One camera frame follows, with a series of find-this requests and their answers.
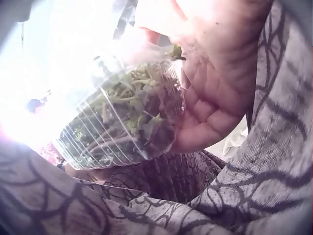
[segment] clothing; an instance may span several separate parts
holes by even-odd
[[[201,171],[189,168],[210,164],[206,153],[145,162],[149,170],[121,168],[98,185],[2,139],[1,223],[12,234],[284,234],[297,228],[298,215],[312,209],[313,61],[304,42],[274,4],[259,41],[250,132],[210,185],[194,190],[186,183]],[[195,191],[203,192],[188,203],[167,201],[183,202]]]

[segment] finger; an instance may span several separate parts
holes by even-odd
[[[160,39],[160,34],[157,32],[154,32],[147,28],[138,27],[135,25],[134,28],[135,33],[137,34],[137,37],[144,41],[144,43],[152,43],[154,45],[157,45]]]
[[[140,0],[136,7],[137,27],[176,37],[186,26],[186,17],[175,0]]]
[[[196,152],[225,138],[242,118],[229,116],[221,110],[214,112],[205,123],[182,129],[173,145],[174,152]]]
[[[208,100],[203,101],[190,86],[185,95],[187,110],[197,119],[198,123],[205,123],[218,110],[218,106]]]

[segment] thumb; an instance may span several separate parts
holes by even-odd
[[[137,27],[172,38],[186,30],[187,18],[175,0],[139,0],[135,22]]]

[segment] green herbs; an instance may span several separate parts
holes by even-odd
[[[177,48],[173,53],[178,58]],[[165,61],[114,75],[79,112],[59,139],[71,164],[77,169],[124,166],[168,150],[183,98],[175,72]]]

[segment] clear plastic container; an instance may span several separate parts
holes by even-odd
[[[96,57],[95,89],[53,141],[77,170],[125,166],[167,152],[175,140],[184,99],[170,57],[125,65]]]

